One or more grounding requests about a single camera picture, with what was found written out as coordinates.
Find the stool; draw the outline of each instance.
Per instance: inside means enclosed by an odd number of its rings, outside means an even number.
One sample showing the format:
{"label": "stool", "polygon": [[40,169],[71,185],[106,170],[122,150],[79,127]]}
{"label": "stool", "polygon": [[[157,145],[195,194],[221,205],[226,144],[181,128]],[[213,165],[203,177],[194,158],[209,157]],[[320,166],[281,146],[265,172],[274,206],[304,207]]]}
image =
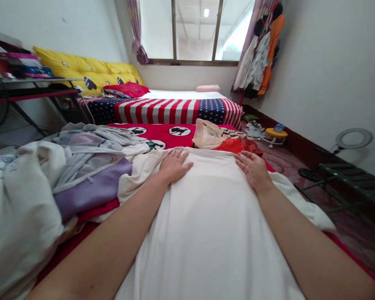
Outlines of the stool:
{"label": "stool", "polygon": [[283,145],[287,137],[288,134],[285,131],[276,132],[273,128],[267,128],[265,132],[263,132],[262,135],[258,138],[258,140],[264,140],[270,143],[268,148],[273,148],[273,145]]}

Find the shoes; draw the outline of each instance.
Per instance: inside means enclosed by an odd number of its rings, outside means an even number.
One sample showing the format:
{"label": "shoes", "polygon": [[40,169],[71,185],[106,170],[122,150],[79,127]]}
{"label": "shoes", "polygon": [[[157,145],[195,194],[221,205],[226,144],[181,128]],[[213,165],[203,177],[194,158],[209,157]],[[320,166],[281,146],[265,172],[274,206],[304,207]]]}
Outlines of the shoes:
{"label": "shoes", "polygon": [[249,129],[251,129],[251,130],[258,130],[260,132],[265,130],[265,128],[263,126],[261,126],[260,123],[257,123],[256,120],[250,121],[247,125],[249,125],[249,124],[251,124],[251,126],[249,127]]}

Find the yellow headboard cushion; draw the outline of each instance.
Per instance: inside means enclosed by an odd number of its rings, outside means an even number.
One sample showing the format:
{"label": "yellow headboard cushion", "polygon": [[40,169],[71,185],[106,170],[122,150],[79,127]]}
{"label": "yellow headboard cushion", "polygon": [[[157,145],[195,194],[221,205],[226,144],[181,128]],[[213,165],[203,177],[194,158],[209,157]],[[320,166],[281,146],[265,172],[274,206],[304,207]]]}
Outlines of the yellow headboard cushion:
{"label": "yellow headboard cushion", "polygon": [[134,65],[102,62],[94,58],[81,57],[33,47],[42,64],[50,67],[54,75],[64,78],[84,78],[74,81],[83,88],[84,95],[97,95],[105,85],[123,84],[128,81],[144,85]]}

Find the small toy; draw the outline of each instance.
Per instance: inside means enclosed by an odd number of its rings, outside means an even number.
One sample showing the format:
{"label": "small toy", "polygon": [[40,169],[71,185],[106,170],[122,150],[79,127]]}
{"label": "small toy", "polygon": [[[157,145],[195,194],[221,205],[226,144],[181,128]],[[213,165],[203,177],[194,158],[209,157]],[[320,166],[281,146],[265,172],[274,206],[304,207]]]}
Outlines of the small toy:
{"label": "small toy", "polygon": [[274,127],[274,131],[276,132],[282,132],[284,129],[285,129],[285,125],[279,124],[279,123]]}

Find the american flag bedsheet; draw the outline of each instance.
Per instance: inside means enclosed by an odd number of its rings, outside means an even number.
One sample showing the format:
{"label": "american flag bedsheet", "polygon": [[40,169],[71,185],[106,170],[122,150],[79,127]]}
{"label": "american flag bedsheet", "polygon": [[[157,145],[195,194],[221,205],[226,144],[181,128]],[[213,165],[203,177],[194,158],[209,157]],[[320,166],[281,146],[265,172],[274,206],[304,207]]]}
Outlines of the american flag bedsheet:
{"label": "american flag bedsheet", "polygon": [[195,124],[196,119],[240,129],[243,109],[227,98],[218,99],[107,99],[80,100],[88,106],[97,124]]}

